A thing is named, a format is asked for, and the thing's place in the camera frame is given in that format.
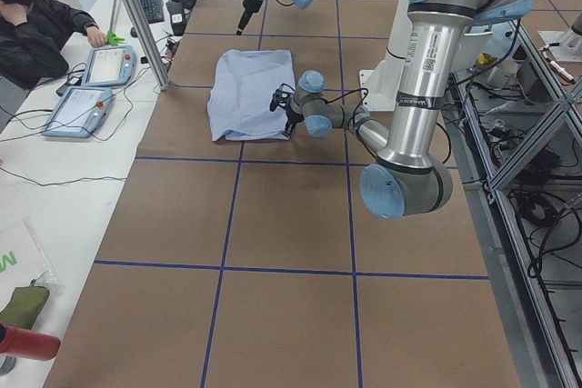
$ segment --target black sleeve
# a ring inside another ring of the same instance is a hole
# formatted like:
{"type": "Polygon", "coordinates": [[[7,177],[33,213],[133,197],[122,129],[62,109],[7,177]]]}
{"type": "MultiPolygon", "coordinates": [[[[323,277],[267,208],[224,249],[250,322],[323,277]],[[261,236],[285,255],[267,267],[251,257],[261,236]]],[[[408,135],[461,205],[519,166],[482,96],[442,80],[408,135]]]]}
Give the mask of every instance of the black sleeve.
{"type": "Polygon", "coordinates": [[[49,5],[63,23],[70,26],[73,32],[86,35],[85,28],[88,25],[96,25],[95,19],[85,11],[74,9],[58,0],[49,0],[49,5]]]}
{"type": "Polygon", "coordinates": [[[15,39],[0,35],[0,72],[23,88],[32,88],[42,77],[64,75],[69,66],[51,38],[29,23],[15,27],[15,39]]]}

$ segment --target white table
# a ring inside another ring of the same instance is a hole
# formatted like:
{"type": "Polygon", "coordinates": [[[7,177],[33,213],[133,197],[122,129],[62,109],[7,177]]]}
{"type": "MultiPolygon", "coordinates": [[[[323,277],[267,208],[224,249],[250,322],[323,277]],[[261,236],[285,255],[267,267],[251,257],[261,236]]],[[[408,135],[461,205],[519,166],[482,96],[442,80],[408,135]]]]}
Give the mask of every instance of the white table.
{"type": "MultiPolygon", "coordinates": [[[[113,0],[98,0],[90,11],[104,30],[109,26],[112,3],[113,0]]],[[[114,31],[125,37],[125,42],[135,49],[138,56],[135,77],[146,66],[139,64],[139,57],[144,51],[138,40],[130,36],[131,23],[121,0],[118,3],[120,7],[114,31]]],[[[167,11],[165,14],[164,23],[150,26],[155,40],[171,34],[167,11]]],[[[163,48],[165,41],[160,41],[158,47],[163,48]]],[[[89,49],[86,38],[75,34],[62,53],[73,67],[86,61],[89,49]]],[[[62,79],[34,90],[19,112],[54,108],[59,100],[55,90],[64,81],[62,79]]],[[[32,132],[22,124],[12,121],[0,134],[0,159],[4,160],[3,167],[44,184],[81,177],[125,178],[154,110],[158,92],[156,79],[151,70],[148,70],[137,83],[126,90],[126,96],[131,99],[134,108],[120,129],[106,142],[99,142],[95,138],[49,139],[40,134],[6,141],[32,132]]],[[[129,107],[123,93],[120,93],[103,125],[95,134],[101,138],[108,137],[129,107]]],[[[46,113],[27,115],[29,116],[23,116],[22,119],[32,126],[45,123],[47,118],[46,113]]],[[[63,284],[57,295],[51,295],[35,324],[35,330],[60,338],[64,336],[123,184],[120,181],[93,181],[40,187],[0,172],[0,229],[27,219],[63,284]]],[[[0,306],[4,307],[6,303],[0,302],[0,306]]],[[[10,374],[0,377],[0,387],[41,387],[52,363],[53,361],[42,363],[19,359],[10,374]]]]}

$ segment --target towel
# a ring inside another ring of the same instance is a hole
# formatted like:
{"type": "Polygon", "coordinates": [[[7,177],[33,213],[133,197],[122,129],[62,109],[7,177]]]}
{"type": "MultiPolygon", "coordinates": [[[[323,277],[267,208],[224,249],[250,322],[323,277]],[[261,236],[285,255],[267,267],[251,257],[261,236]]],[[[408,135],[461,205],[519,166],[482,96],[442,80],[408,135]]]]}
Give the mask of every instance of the towel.
{"type": "Polygon", "coordinates": [[[273,92],[283,83],[295,84],[288,50],[224,53],[207,105],[212,141],[222,136],[232,141],[288,139],[283,135],[285,111],[269,111],[273,92]]]}

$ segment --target black keyboard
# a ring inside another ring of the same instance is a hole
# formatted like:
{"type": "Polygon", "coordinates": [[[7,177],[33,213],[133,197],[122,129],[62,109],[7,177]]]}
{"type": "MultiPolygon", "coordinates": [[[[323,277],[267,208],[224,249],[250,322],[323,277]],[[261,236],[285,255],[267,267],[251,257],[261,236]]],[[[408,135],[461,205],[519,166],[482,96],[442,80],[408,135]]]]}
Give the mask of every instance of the black keyboard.
{"type": "Polygon", "coordinates": [[[148,23],[164,21],[164,3],[162,0],[139,0],[139,3],[144,8],[148,23]]]}

